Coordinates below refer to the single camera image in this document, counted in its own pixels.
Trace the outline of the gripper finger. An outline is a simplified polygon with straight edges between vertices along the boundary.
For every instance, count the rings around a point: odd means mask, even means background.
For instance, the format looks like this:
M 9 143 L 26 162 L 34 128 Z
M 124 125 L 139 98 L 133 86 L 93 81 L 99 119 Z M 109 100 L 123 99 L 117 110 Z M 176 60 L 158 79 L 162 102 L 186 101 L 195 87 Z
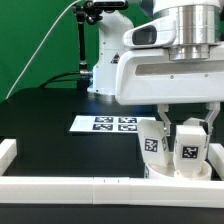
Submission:
M 213 132 L 213 123 L 220 112 L 220 103 L 209 102 L 206 104 L 206 109 L 208 113 L 205 117 L 205 123 L 207 125 L 207 133 L 211 134 Z
M 170 125 L 171 121 L 169 120 L 167 113 L 169 112 L 169 105 L 168 104 L 159 104 L 157 106 L 157 112 L 161 118 L 161 120 L 164 122 L 165 125 L 165 132 L 166 135 L 170 135 Z

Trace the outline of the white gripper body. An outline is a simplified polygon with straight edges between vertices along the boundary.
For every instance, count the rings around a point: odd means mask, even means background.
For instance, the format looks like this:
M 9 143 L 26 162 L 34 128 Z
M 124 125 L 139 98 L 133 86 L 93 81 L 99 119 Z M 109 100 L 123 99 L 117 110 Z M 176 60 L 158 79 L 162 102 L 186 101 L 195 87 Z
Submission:
M 224 42 L 212 16 L 160 16 L 127 31 L 116 72 L 123 105 L 224 101 Z

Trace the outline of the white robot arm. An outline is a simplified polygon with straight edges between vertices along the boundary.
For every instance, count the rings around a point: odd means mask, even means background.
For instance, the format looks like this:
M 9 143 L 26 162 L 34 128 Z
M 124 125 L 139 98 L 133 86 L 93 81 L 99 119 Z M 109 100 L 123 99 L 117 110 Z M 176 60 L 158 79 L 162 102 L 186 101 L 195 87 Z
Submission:
M 88 91 L 122 105 L 153 105 L 166 125 L 170 104 L 205 103 L 212 125 L 224 101 L 224 0 L 139 0 L 152 21 L 134 27 L 119 11 L 132 0 L 91 0 L 99 61 Z

